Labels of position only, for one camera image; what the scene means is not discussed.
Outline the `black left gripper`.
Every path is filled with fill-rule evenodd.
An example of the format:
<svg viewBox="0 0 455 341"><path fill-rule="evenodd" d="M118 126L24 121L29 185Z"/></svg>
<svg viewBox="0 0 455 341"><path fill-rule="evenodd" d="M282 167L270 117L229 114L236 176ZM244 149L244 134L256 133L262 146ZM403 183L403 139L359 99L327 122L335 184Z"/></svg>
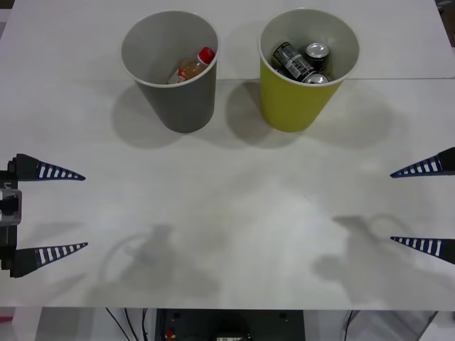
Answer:
<svg viewBox="0 0 455 341"><path fill-rule="evenodd" d="M18 153L1 171L1 269L11 278L21 278L85 248L88 243L16 250L18 226L18 180L76 180L85 176L75 171Z"/></svg>

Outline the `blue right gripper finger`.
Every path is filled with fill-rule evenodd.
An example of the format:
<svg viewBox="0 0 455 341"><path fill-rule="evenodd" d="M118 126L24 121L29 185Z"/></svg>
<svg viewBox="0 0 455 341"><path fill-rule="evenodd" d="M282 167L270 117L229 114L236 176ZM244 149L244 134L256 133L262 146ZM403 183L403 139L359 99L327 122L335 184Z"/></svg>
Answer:
<svg viewBox="0 0 455 341"><path fill-rule="evenodd" d="M411 178L419 176L454 175L455 148L439 152L437 155L413 163L390 174L391 178Z"/></svg>
<svg viewBox="0 0 455 341"><path fill-rule="evenodd" d="M455 239L395 237L390 239L411 249L455 264Z"/></svg>

